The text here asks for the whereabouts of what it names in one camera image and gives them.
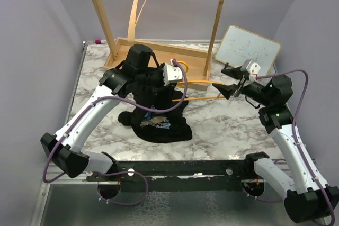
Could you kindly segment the yellow plastic hanger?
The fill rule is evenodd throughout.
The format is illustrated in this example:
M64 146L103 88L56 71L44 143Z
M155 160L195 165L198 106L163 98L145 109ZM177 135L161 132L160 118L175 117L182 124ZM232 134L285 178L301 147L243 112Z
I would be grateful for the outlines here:
M220 82L215 82L212 80L188 80L187 84L184 81L178 82L177 87L182 89L190 89L192 92L189 92L189 95L198 95L198 93L204 93L200 97L188 97L184 99L185 101L196 101L196 100L216 100L216 99L225 99L221 93L213 96L207 96L208 91L204 91L203 88L208 89L211 85L222 85Z

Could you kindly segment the black printed t shirt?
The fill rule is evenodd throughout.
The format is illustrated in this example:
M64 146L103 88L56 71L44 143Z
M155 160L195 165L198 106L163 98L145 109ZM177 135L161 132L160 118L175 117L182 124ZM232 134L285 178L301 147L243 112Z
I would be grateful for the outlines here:
M148 68L146 73L158 68ZM191 140L192 130L183 116L183 111L188 105L187 101L183 101L170 112L158 112L175 106L177 102L172 100L180 99L183 93L176 91L174 84L164 86L161 91L152 91L151 88L140 84L140 81L146 77L146 73L137 75L135 81L128 85L127 89L132 93L137 104L155 110L155 112L135 107L132 112L121 112L118 121L124 126L131 127L137 137L148 142L172 143Z

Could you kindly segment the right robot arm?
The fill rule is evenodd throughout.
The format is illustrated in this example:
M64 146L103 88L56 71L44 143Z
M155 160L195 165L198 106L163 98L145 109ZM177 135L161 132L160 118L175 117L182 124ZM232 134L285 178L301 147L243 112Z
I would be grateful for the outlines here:
M334 225L338 187L331 187L321 175L299 135L297 115L291 114L287 107L293 94L288 74L269 75L270 81L263 86L257 82L260 76L255 67L224 68L221 72L238 81L238 84L214 85L226 99L242 94L262 106L260 122L278 145L291 174L285 174L266 153L258 152L246 155L244 175L250 179L260 176L271 185L294 223L329 216L330 225Z

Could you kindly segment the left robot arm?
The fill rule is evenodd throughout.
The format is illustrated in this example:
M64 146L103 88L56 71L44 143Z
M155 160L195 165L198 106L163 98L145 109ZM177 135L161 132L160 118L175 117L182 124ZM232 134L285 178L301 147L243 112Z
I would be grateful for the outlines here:
M61 169L62 175L75 178L85 171L98 172L107 181L113 180L117 168L113 159L105 153L83 153L82 148L103 118L129 94L154 97L168 86L168 68L173 64L156 63L149 67L149 61L156 59L153 50L143 44L134 44L126 60L106 70L93 94L79 112L54 134L45 133L41 145L51 162Z

